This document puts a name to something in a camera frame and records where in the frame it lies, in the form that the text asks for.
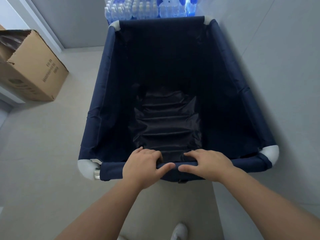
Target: white shoe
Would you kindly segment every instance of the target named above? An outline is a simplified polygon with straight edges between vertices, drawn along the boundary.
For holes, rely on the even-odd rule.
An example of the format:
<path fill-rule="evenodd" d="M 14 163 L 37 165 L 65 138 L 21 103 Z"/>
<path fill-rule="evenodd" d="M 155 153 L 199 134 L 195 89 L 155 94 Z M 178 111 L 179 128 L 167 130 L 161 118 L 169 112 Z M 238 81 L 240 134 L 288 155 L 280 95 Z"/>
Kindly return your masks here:
<path fill-rule="evenodd" d="M 188 228 L 183 223 L 178 223 L 174 228 L 171 240 L 187 240 L 188 238 Z"/>
<path fill-rule="evenodd" d="M 117 240 L 127 240 L 126 238 L 124 238 L 123 236 L 118 236 Z"/>

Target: left hand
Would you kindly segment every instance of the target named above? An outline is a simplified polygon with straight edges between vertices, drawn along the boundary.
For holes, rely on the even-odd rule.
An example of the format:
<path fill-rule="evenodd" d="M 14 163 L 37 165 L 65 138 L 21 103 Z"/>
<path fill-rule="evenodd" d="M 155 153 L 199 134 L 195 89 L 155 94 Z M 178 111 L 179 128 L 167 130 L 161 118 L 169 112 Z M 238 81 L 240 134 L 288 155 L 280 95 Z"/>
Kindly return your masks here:
<path fill-rule="evenodd" d="M 173 162 L 169 162 L 156 169 L 159 158 L 162 160 L 160 151 L 143 147 L 134 150 L 123 167 L 123 180 L 135 182 L 141 190 L 150 187 L 175 167 Z"/>

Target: cardboard box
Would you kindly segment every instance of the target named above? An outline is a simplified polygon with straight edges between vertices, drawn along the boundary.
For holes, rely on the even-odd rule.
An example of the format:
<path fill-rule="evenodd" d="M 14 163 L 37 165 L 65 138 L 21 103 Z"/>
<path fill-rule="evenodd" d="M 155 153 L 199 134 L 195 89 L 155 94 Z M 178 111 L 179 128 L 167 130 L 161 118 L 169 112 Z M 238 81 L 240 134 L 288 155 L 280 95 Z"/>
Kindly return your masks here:
<path fill-rule="evenodd" d="M 2 30 L 22 43 L 14 51 L 0 42 L 0 81 L 34 101 L 54 101 L 68 70 L 35 30 Z"/>

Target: hand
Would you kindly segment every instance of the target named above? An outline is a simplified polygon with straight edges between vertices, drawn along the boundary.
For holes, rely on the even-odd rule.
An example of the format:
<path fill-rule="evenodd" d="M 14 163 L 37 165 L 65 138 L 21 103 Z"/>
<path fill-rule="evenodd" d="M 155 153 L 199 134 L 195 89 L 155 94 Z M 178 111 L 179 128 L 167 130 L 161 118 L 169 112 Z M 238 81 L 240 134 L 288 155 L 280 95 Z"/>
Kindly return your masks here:
<path fill-rule="evenodd" d="M 150 187 L 175 167 L 175 164 L 170 162 L 156 169 L 159 158 L 162 161 L 160 151 L 143 149 L 143 147 L 134 150 L 123 167 L 123 179 L 135 182 L 141 190 Z"/>
<path fill-rule="evenodd" d="M 220 182 L 223 175 L 235 168 L 230 159 L 221 152 L 197 149 L 184 154 L 195 158 L 198 161 L 198 166 L 180 165 L 178 170 L 195 174 L 210 181 Z"/>

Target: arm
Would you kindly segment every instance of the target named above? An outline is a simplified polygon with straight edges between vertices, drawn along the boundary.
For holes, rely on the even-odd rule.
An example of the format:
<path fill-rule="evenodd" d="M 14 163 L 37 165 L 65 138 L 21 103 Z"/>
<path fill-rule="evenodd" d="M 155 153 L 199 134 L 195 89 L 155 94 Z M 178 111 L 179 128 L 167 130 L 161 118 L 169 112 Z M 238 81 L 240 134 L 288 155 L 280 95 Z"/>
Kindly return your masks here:
<path fill-rule="evenodd" d="M 116 240 L 122 225 L 141 190 L 157 182 L 175 167 L 167 163 L 156 169 L 161 152 L 139 148 L 132 152 L 123 167 L 123 179 L 78 218 L 56 240 Z"/>
<path fill-rule="evenodd" d="M 249 214 L 266 240 L 318 239 L 320 220 L 269 190 L 222 153 L 198 149 L 185 153 L 198 166 L 181 165 L 179 171 L 222 183 Z"/>

